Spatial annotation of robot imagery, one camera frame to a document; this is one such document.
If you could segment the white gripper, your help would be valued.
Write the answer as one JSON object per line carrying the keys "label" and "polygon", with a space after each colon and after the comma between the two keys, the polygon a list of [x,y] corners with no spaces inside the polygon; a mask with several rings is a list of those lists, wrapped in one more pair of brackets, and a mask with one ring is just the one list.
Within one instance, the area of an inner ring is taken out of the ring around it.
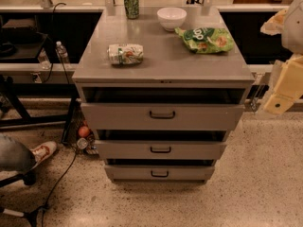
{"label": "white gripper", "polygon": [[274,93],[265,102],[263,109],[269,114],[283,114],[302,96],[303,56],[300,55],[282,63]]}

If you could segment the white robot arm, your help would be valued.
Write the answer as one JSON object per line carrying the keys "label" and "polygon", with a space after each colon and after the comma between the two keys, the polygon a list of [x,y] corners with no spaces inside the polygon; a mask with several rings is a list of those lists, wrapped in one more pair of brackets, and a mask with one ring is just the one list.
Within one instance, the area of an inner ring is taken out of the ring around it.
{"label": "white robot arm", "polygon": [[285,62],[275,61],[261,109],[281,115],[303,96],[303,0],[294,0],[263,24],[260,31],[281,35],[282,46],[293,53]]}

